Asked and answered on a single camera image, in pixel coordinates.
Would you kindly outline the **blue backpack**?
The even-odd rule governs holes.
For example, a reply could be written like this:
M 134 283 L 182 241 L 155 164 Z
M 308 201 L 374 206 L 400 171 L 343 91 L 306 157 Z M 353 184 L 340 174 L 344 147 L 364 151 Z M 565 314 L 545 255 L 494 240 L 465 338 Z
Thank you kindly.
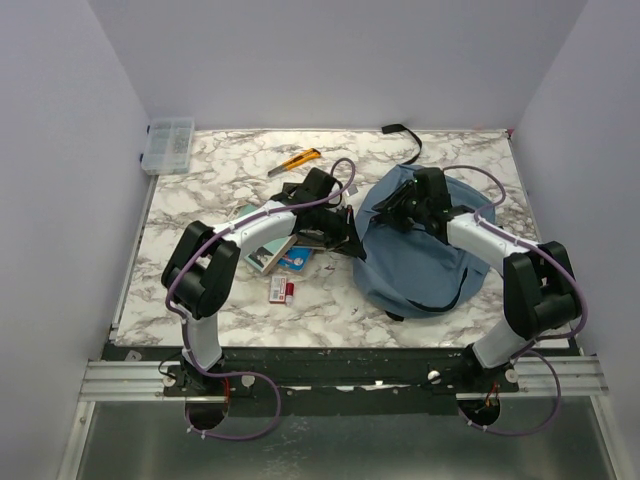
M 391 168 L 367 193 L 355 227 L 366 252 L 353 260 L 359 292 L 394 320 L 445 314 L 481 289 L 489 266 L 452 248 L 422 226 L 401 233 L 375 220 L 374 205 L 386 199 L 419 169 L 418 154 Z

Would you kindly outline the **aluminium rail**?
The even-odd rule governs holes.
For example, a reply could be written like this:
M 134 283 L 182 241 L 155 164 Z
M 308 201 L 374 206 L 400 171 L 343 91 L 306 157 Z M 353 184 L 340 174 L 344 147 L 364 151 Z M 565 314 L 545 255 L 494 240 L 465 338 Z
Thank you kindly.
M 159 362 L 90 362 L 82 380 L 83 402 L 147 402 L 165 399 Z

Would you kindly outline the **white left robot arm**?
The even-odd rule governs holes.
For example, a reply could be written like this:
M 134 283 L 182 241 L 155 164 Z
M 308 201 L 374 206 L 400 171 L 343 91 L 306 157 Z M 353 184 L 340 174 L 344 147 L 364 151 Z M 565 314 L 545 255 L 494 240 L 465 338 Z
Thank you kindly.
M 355 173 L 341 182 L 312 168 L 300 183 L 286 184 L 255 210 L 210 227 L 200 221 L 183 232 L 161 276 L 165 304 L 181 317 L 182 355 L 191 365 L 187 382 L 201 395 L 222 380 L 218 312 L 231 291 L 239 261 L 267 243 L 305 231 L 327 250 L 364 260 L 354 210 L 340 203 Z

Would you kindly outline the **black mounting base plate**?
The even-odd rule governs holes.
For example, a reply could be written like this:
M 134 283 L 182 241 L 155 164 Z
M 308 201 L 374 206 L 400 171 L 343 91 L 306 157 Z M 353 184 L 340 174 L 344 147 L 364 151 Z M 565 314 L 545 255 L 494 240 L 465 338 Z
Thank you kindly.
M 99 361 L 159 362 L 164 400 L 227 404 L 236 416 L 429 413 L 454 415 L 466 400 L 566 396 L 584 391 L 591 360 L 572 349 L 548 350 L 474 377 L 461 373 L 452 348 L 230 347 L 216 366 L 229 380 L 206 377 L 178 348 L 107 345 Z

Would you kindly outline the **yellow utility knife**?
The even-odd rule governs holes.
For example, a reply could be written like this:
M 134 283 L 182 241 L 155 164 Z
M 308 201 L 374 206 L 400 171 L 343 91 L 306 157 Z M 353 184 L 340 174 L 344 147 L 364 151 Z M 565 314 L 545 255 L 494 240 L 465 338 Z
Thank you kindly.
M 276 166 L 275 168 L 268 171 L 267 176 L 269 178 L 279 175 L 280 173 L 292 170 L 308 161 L 318 159 L 322 156 L 321 152 L 315 148 L 308 149 L 303 151 L 300 154 L 297 154 L 291 158 L 289 158 L 284 163 Z

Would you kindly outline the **blue blister pack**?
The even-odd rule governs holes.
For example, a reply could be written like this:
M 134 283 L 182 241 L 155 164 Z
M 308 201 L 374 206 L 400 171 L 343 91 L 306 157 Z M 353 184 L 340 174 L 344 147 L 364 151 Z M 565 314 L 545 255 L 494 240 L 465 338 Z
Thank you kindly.
M 292 272 L 301 272 L 313 256 L 314 250 L 307 247 L 291 247 L 277 262 L 279 267 Z

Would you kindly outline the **clear plastic organizer box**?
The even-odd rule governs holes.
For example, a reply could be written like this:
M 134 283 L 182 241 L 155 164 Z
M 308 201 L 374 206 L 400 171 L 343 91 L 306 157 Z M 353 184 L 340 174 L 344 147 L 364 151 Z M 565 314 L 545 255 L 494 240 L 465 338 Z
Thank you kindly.
M 153 119 L 141 157 L 142 169 L 150 176 L 187 174 L 194 130 L 193 117 Z

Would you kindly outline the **red white glue stick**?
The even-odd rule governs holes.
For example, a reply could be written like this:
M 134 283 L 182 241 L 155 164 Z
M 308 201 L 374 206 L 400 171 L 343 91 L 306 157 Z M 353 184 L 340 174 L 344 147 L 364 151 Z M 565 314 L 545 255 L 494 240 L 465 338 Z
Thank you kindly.
M 295 286 L 293 283 L 288 282 L 286 284 L 286 289 L 285 289 L 285 304 L 287 306 L 290 306 L 293 302 L 294 299 L 294 290 L 295 290 Z

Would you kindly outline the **red white staples box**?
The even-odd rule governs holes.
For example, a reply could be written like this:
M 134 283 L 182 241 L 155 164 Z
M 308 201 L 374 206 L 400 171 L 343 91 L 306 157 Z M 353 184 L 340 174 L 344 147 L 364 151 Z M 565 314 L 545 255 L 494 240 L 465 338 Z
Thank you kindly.
M 270 278 L 268 301 L 272 304 L 285 304 L 287 278 L 284 275 L 272 275 Z

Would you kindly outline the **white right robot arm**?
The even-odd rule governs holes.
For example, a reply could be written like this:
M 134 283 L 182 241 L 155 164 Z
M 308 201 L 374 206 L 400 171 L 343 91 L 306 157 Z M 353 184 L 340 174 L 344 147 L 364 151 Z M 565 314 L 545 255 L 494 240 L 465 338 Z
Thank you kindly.
M 440 168 L 416 169 L 372 204 L 371 219 L 403 234 L 425 233 L 474 256 L 502 278 L 502 317 L 465 348 L 459 370 L 462 384 L 480 392 L 494 383 L 496 368 L 525 354 L 537 341 L 580 333 L 588 306 L 562 244 L 531 242 L 496 226 L 484 215 L 494 204 L 472 207 L 455 202 L 450 184 Z

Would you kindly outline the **teal paperback book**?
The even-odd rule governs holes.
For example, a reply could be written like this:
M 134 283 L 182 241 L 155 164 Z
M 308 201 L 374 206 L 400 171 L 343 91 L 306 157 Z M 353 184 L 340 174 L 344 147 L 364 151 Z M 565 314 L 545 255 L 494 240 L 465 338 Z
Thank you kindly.
M 244 260 L 260 274 L 268 274 L 288 250 L 294 246 L 296 240 L 295 235 L 275 239 L 249 253 Z

